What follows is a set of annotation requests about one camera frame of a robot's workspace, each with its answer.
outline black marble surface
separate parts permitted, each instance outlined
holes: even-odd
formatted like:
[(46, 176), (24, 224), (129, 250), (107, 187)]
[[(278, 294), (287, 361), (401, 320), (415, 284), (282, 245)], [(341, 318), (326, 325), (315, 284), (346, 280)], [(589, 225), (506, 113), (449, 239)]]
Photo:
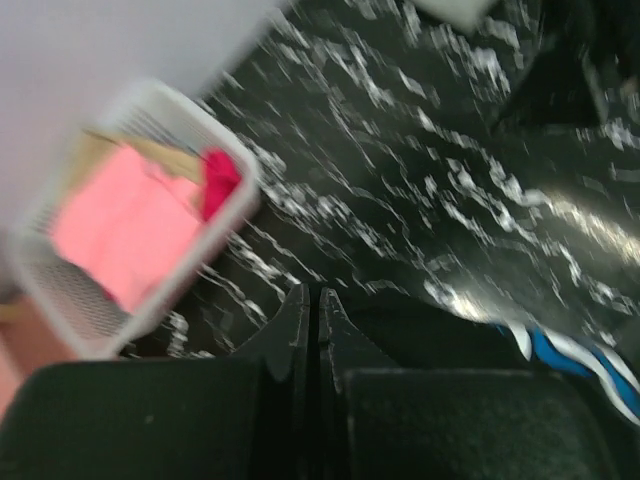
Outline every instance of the black marble surface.
[(203, 97), (260, 160), (262, 209), (128, 354), (233, 351), (309, 281), (629, 338), (640, 127), (613, 90), (602, 128), (485, 127), (534, 53), (538, 8), (507, 1), (473, 39), (395, 0), (302, 0), (278, 15)]

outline wall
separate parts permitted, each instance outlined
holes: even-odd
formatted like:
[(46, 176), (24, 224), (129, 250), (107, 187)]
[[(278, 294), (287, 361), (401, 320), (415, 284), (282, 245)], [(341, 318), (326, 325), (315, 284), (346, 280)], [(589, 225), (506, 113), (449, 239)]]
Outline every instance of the wall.
[[(39, 190), (56, 162), (50, 152), (75, 125), (143, 75), (194, 94), (243, 53), (269, 10), (282, 3), (6, 2), (0, 16), (0, 232)], [(2, 265), (0, 258), (0, 292), (7, 283)]]

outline white plastic basket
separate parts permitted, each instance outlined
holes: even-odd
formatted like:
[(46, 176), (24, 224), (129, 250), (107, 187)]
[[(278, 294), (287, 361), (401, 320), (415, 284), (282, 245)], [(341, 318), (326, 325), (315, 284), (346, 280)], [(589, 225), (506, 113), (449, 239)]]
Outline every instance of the white plastic basket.
[(56, 215), (64, 169), (55, 169), (49, 188), (13, 231), (10, 257), (20, 286), (42, 309), (58, 337), (83, 359), (113, 358), (127, 342), (157, 327), (194, 280), (200, 265), (224, 248), (229, 233), (244, 224), (260, 198), (255, 156), (217, 120), (160, 82), (136, 85), (98, 127), (197, 153), (220, 147), (233, 158), (242, 181), (175, 270), (129, 315), (108, 300), (82, 270), (56, 255), (47, 232)]

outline red cloth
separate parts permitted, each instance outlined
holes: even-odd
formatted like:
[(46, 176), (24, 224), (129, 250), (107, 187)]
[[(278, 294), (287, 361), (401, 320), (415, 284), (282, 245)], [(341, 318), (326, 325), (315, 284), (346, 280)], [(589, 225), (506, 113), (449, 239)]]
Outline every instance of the red cloth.
[(207, 150), (204, 160), (204, 201), (202, 218), (208, 221), (242, 180), (231, 157), (222, 150)]

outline white stripe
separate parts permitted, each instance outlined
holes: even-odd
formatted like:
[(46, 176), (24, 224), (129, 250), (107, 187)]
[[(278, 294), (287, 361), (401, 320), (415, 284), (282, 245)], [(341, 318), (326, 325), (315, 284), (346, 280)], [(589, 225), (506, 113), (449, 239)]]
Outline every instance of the white stripe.
[(574, 342), (570, 338), (564, 337), (562, 335), (558, 335), (555, 332), (550, 330), (545, 330), (545, 334), (547, 338), (551, 342), (551, 344), (564, 356), (575, 360), (584, 366), (588, 367), (593, 373), (595, 373), (600, 379), (600, 384), (604, 389), (605, 394), (611, 400), (611, 403), (620, 410), (629, 421), (640, 426), (640, 420), (633, 414), (629, 407), (625, 405), (622, 401), (618, 392), (616, 390), (615, 384), (609, 372), (607, 372), (606, 368), (598, 361), (595, 355), (591, 353), (589, 350), (584, 348), (582, 345)]
[(529, 336), (529, 332), (526, 327), (523, 324), (516, 322), (506, 322), (506, 324), (511, 330), (511, 333), (513, 333), (516, 343), (518, 344), (518, 348), (522, 355), (524, 355), (524, 358), (531, 360), (533, 347), (531, 345), (531, 337)]
[(607, 360), (611, 362), (613, 368), (615, 368), (620, 375), (624, 377), (624, 379), (629, 382), (633, 387), (640, 392), (640, 383), (638, 383), (638, 379), (633, 374), (633, 372), (627, 367), (627, 364), (620, 358), (620, 356), (611, 350), (608, 347), (599, 347), (602, 350), (602, 353)]

